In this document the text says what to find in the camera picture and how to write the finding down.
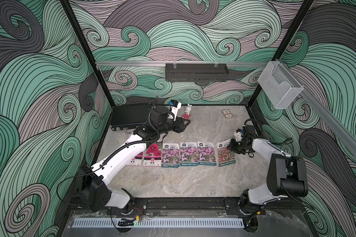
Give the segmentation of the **red flower seed packet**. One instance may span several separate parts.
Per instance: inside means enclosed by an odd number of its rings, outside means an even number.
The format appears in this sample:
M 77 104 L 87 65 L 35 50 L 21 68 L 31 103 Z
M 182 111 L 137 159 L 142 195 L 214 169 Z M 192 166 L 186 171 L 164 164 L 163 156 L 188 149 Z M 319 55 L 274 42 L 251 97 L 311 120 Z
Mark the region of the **red flower seed packet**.
M 227 149 L 230 142 L 231 142 L 231 139 L 217 143 L 218 166 L 219 167 L 233 165 L 236 163 L 235 153 Z

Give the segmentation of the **white teal seed packet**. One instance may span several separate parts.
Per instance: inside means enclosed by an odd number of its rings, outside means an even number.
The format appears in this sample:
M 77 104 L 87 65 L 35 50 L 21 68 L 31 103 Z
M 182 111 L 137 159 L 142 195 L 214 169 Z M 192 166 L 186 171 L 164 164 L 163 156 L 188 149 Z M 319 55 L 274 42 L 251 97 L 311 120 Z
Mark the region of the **white teal seed packet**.
M 199 166 L 196 142 L 181 142 L 180 155 L 180 166 Z

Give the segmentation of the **white back seed packet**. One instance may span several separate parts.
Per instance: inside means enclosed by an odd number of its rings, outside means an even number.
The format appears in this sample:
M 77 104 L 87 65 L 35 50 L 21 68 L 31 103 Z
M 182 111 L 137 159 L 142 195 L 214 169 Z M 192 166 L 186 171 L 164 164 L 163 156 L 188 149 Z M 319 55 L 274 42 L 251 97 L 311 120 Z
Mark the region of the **white back seed packet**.
M 178 143 L 164 143 L 162 150 L 163 168 L 179 168 L 180 167 L 180 146 Z

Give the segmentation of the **purple flower seed packet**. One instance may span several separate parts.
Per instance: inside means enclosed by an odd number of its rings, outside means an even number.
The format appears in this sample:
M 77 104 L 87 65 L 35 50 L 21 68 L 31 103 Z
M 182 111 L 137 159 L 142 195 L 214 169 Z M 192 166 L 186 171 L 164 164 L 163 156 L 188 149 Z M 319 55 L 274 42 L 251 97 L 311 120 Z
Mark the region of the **purple flower seed packet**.
M 215 147 L 212 142 L 197 142 L 198 163 L 202 166 L 216 166 Z

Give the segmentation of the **hollyhock seed packet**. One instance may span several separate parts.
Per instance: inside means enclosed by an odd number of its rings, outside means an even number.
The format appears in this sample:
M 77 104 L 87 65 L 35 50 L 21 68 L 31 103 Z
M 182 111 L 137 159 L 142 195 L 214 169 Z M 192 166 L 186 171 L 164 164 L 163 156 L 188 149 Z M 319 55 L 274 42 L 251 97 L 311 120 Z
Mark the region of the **hollyhock seed packet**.
M 127 166 L 141 166 L 143 161 L 143 152 L 139 153 L 133 157 L 128 163 Z
M 143 166 L 160 167 L 162 164 L 162 145 L 152 144 L 145 152 Z

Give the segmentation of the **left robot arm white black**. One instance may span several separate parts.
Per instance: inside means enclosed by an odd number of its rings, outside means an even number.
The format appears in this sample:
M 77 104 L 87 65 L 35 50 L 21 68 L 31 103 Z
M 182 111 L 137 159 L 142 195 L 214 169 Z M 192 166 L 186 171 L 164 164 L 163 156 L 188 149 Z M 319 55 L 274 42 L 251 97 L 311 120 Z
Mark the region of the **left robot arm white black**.
M 77 173 L 77 195 L 82 202 L 97 212 L 105 207 L 116 207 L 130 212 L 133 198 L 126 190 L 112 190 L 108 187 L 116 174 L 139 153 L 159 140 L 162 133 L 181 133 L 190 120 L 177 117 L 168 119 L 156 129 L 150 123 L 138 126 L 128 140 L 105 159 L 92 166 L 83 166 Z

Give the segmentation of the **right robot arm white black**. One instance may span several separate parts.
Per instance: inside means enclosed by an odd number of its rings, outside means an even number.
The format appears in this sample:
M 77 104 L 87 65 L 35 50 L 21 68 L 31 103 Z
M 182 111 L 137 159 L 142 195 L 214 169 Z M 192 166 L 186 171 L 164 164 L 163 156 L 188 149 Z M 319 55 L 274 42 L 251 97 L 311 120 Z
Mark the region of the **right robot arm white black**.
M 232 138 L 227 149 L 243 155 L 257 152 L 269 163 L 266 182 L 257 188 L 244 190 L 240 196 L 239 206 L 243 212 L 256 211 L 282 198 L 307 196 L 309 188 L 303 158 L 282 151 L 264 138 Z

